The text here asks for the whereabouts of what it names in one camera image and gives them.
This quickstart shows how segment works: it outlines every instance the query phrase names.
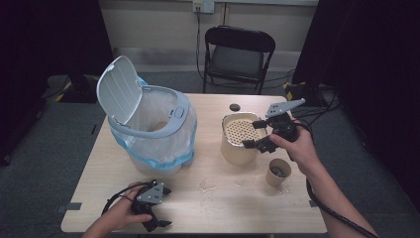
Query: chair backrest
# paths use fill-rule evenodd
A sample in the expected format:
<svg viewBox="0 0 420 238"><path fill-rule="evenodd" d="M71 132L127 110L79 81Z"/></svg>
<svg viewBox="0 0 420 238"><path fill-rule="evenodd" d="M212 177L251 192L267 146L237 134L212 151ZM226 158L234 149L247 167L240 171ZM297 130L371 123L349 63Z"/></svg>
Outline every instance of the chair backrest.
<svg viewBox="0 0 420 238"><path fill-rule="evenodd" d="M244 28L214 27L206 32L204 39L206 47L211 44L262 53L272 53L275 50L275 41L269 34Z"/></svg>

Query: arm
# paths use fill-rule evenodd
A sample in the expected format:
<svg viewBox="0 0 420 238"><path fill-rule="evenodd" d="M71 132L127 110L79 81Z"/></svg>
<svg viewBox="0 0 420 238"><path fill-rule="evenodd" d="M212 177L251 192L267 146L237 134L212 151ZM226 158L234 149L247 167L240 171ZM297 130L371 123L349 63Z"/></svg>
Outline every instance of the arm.
<svg viewBox="0 0 420 238"><path fill-rule="evenodd" d="M132 200L135 198L141 186L125 192L122 197L107 212L99 217L84 233L83 238L106 237L114 230L121 230L132 223L150 221L152 217L148 214L134 215L131 212Z"/></svg>
<svg viewBox="0 0 420 238"><path fill-rule="evenodd" d="M289 153L290 157L297 163L300 171L307 176L314 194L322 203L376 235L370 224L340 191L333 178L331 178L318 159L310 133L301 127L297 129L299 138L293 143L275 134L271 134L269 138ZM321 214L330 237L364 237L358 231L353 230L322 210Z"/></svg>

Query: human hand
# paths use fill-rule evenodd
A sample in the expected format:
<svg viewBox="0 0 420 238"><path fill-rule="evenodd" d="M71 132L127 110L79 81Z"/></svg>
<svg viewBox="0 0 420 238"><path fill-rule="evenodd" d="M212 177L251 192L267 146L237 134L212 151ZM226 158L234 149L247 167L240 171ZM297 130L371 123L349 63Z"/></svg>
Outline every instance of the human hand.
<svg viewBox="0 0 420 238"><path fill-rule="evenodd" d="M137 186L127 190L118 202L87 229L83 237L104 237L112 231L121 230L130 224L152 220L152 217L149 214L135 215L131 211L133 200L142 187L143 186Z"/></svg>
<svg viewBox="0 0 420 238"><path fill-rule="evenodd" d="M313 166L320 164L311 134L304 128L296 127L298 139L291 143L278 135L271 134L269 139L287 151L291 159L297 163L300 171L307 175Z"/></svg>

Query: white trash can lid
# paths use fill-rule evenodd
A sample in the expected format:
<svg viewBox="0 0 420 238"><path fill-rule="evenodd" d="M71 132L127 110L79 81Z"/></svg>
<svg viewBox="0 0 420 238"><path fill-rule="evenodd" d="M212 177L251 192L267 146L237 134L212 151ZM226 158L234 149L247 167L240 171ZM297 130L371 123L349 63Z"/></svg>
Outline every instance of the white trash can lid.
<svg viewBox="0 0 420 238"><path fill-rule="evenodd" d="M124 56L112 61L99 78L96 94L106 114L125 125L132 118L143 89L131 61Z"/></svg>

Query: wooden table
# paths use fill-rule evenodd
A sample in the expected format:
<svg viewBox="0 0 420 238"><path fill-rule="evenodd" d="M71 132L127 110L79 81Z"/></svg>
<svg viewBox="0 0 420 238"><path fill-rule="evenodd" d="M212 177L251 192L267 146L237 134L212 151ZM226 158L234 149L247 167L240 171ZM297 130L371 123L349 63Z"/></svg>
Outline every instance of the wooden table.
<svg viewBox="0 0 420 238"><path fill-rule="evenodd" d="M242 112L262 119L269 105L285 101L279 96L186 94L198 117L195 156L191 166L174 176L142 174L113 138L105 120L71 202L80 210L68 210L62 220L64 232L84 232L97 219L114 193L133 181L157 179L172 190L154 207L158 219L173 223L154 233L324 233L326 227L318 208L309 204L305 176L287 153L258 154L245 167L227 162L220 151L222 120L237 103ZM271 159L281 158L292 167L292 175L276 188L265 181ZM120 231L148 233L142 224Z"/></svg>

